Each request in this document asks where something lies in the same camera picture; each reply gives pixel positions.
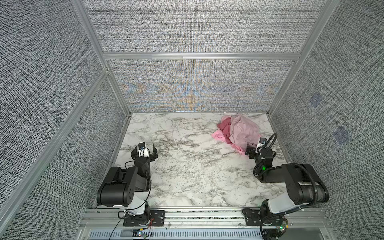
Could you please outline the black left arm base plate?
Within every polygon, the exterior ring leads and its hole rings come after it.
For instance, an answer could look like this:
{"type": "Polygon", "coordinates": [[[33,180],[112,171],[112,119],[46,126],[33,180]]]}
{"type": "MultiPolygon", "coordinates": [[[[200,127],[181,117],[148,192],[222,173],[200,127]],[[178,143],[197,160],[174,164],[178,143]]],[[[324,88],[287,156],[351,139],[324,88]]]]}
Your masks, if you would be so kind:
{"type": "Polygon", "coordinates": [[[124,217],[124,227],[140,227],[148,228],[152,227],[163,227],[165,222],[164,210],[150,210],[142,215],[130,215],[127,214],[124,217]]]}

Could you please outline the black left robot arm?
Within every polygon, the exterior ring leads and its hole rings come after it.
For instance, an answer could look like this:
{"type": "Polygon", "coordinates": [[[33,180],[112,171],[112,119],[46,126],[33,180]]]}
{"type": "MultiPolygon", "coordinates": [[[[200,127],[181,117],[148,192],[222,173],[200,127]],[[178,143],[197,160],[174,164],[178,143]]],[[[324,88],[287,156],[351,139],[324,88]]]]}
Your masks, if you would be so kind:
{"type": "Polygon", "coordinates": [[[111,167],[97,193],[97,205],[119,207],[133,217],[150,215],[148,197],[152,189],[151,163],[158,158],[144,142],[138,143],[131,152],[132,167],[111,167]]]}

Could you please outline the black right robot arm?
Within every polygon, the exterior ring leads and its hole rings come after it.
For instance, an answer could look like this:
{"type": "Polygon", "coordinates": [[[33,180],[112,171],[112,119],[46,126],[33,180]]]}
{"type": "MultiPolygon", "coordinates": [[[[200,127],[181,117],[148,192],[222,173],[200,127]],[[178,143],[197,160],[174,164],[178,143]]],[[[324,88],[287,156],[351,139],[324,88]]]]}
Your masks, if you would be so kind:
{"type": "Polygon", "coordinates": [[[258,211],[244,209],[247,220],[256,223],[265,220],[266,225],[282,219],[283,216],[320,203],[328,202],[329,191],[314,168],[309,164],[283,164],[273,166],[276,152],[265,145],[248,145],[245,155],[255,160],[254,177],[263,184],[284,183],[286,191],[281,195],[262,202],[258,211]]]}

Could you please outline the bright pink cloth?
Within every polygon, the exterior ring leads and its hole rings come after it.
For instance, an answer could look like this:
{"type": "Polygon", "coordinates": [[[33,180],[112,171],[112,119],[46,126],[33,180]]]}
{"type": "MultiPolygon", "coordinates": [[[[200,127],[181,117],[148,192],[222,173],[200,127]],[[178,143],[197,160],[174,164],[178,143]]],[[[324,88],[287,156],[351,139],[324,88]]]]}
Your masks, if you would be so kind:
{"type": "Polygon", "coordinates": [[[213,139],[228,144],[241,155],[245,155],[248,144],[248,135],[249,134],[244,131],[235,131],[233,136],[227,138],[223,135],[221,130],[216,130],[213,134],[211,134],[213,139]]]}

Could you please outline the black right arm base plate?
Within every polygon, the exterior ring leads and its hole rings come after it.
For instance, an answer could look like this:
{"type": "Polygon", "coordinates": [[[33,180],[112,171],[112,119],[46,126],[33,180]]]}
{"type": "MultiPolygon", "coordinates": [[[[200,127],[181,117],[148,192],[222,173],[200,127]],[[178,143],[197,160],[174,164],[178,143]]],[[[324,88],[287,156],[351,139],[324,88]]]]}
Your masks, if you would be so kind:
{"type": "MultiPolygon", "coordinates": [[[[264,218],[273,215],[269,211],[269,209],[266,209],[266,208],[261,208],[261,209],[244,208],[242,209],[242,214],[244,216],[247,226],[260,226],[264,218]]],[[[276,227],[280,231],[284,231],[284,228],[287,225],[288,225],[288,220],[284,216],[271,217],[269,219],[264,220],[263,222],[263,227],[267,227],[267,226],[276,227]]]]}

